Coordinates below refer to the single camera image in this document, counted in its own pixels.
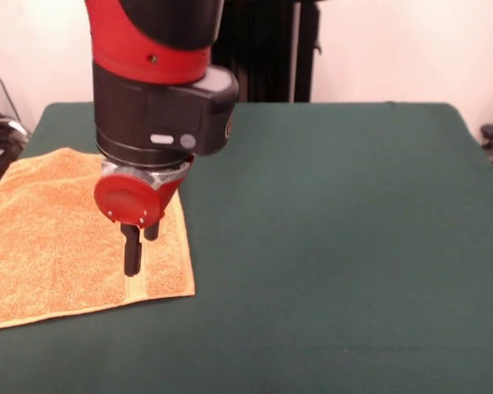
green tablecloth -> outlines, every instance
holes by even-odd
[[[62,146],[90,104],[24,156]],[[2,330],[0,393],[493,393],[493,167],[451,107],[239,105],[182,201],[196,297]]]

dark green table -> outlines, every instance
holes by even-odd
[[[50,106],[24,156],[94,151]],[[493,167],[445,105],[237,107],[197,296],[0,331],[0,393],[493,393]]]

white wall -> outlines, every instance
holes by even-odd
[[[493,0],[328,0],[313,99],[453,104],[493,122]]]
[[[320,7],[314,101],[452,103],[473,134],[493,121],[493,0]],[[51,102],[91,100],[90,59],[84,0],[0,1],[0,75],[29,128]]]

orange towel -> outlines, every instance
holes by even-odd
[[[125,238],[93,200],[100,163],[59,149],[13,163],[1,179],[0,328],[195,294],[178,194],[159,239],[141,241],[141,272],[124,276]]]

black cable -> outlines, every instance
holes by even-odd
[[[16,110],[15,104],[13,103],[13,100],[11,100],[11,96],[7,92],[6,85],[3,83],[2,78],[0,78],[0,85],[2,86],[3,92],[5,93],[7,97],[7,101],[11,104],[11,108],[13,109],[13,112],[15,113],[16,119],[22,123],[20,116],[18,115],[18,111]]]

